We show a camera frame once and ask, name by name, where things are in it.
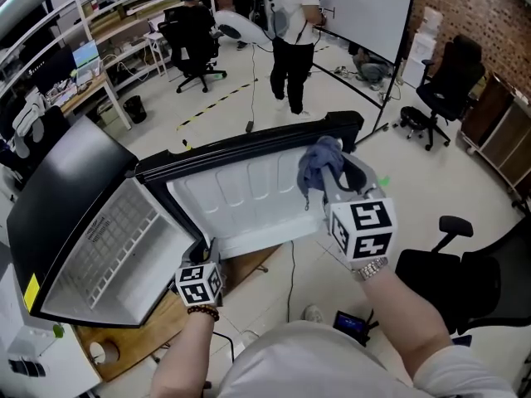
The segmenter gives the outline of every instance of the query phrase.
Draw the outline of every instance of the white shirt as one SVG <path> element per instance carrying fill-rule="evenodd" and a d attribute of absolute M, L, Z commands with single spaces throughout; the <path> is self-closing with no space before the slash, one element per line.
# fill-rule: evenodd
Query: white shirt
<path fill-rule="evenodd" d="M 469 348 L 436 352 L 418 369 L 414 388 L 387 372 L 351 337 L 330 326 L 286 324 L 235 360 L 220 398 L 515 398 L 509 384 L 489 371 Z"/>
<path fill-rule="evenodd" d="M 282 0 L 282 6 L 288 15 L 288 30 L 285 36 L 282 37 L 284 41 L 289 44 L 312 44 L 312 24 L 306 23 L 303 6 L 318 6 L 319 0 Z"/>

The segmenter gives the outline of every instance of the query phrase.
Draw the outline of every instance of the sneaker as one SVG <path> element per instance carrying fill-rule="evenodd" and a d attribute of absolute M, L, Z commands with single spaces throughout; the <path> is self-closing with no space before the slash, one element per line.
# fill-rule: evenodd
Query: sneaker
<path fill-rule="evenodd" d="M 321 313 L 321 310 L 317 305 L 308 305 L 308 307 L 304 309 L 303 319 L 312 323 L 324 323 L 323 313 Z"/>
<path fill-rule="evenodd" d="M 299 121 L 312 119 L 311 113 L 308 112 L 307 110 L 303 110 L 300 114 L 294 114 L 293 112 L 291 114 L 293 115 L 294 118 L 296 118 Z"/>
<path fill-rule="evenodd" d="M 287 99 L 275 99 L 275 105 L 273 106 L 275 108 L 275 112 L 280 112 L 285 108 L 285 104 L 287 102 Z"/>
<path fill-rule="evenodd" d="M 241 333 L 241 343 L 243 343 L 244 347 L 248 347 L 251 345 L 256 339 L 258 339 L 260 336 L 258 336 L 256 333 L 252 332 L 251 330 L 244 330 Z"/>

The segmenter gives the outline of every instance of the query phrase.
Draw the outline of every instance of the freezer compartment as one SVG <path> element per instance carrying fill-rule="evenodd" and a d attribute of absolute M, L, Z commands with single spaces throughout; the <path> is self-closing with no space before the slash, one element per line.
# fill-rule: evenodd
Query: freezer compartment
<path fill-rule="evenodd" d="M 42 312 L 93 323 L 139 325 L 194 239 L 127 179 L 68 255 Z"/>

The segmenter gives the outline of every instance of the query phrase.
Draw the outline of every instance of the cleaning rag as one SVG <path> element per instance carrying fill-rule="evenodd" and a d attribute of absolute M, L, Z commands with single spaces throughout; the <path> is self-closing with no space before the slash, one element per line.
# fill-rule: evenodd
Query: cleaning rag
<path fill-rule="evenodd" d="M 297 185 L 306 198 L 306 206 L 308 206 L 308 192 L 310 188 L 324 190 L 321 168 L 327 164 L 330 166 L 334 177 L 341 177 L 341 173 L 343 172 L 341 146 L 336 138 L 323 136 L 316 144 L 306 150 L 306 153 L 299 161 Z"/>

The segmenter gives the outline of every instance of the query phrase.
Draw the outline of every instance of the office chair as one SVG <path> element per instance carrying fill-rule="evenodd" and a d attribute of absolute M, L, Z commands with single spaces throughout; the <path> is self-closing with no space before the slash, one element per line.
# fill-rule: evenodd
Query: office chair
<path fill-rule="evenodd" d="M 221 74 L 223 78 L 227 77 L 225 70 L 214 70 L 210 62 L 213 57 L 217 57 L 219 44 L 209 32 L 185 28 L 183 22 L 162 22 L 158 24 L 158 30 L 172 47 L 173 64 L 187 77 L 177 88 L 178 93 L 196 78 L 202 82 L 202 92 L 207 93 L 205 75 Z M 183 59 L 182 48 L 186 49 L 188 59 Z"/>
<path fill-rule="evenodd" d="M 492 245 L 457 255 L 439 251 L 457 235 L 471 237 L 472 225 L 442 216 L 446 233 L 431 252 L 404 250 L 396 273 L 441 314 L 450 334 L 482 326 L 531 324 L 531 218 L 525 217 Z"/>
<path fill-rule="evenodd" d="M 450 145 L 450 138 L 437 125 L 437 115 L 448 121 L 462 117 L 469 103 L 468 94 L 474 85 L 485 74 L 481 64 L 481 46 L 467 36 L 459 35 L 445 46 L 441 66 L 429 83 L 426 77 L 434 61 L 424 60 L 424 75 L 417 94 L 431 109 L 431 117 L 427 118 L 418 110 L 409 114 L 418 124 L 426 126 L 430 138 L 426 150 L 433 147 L 433 131 L 446 139 L 445 146 Z"/>

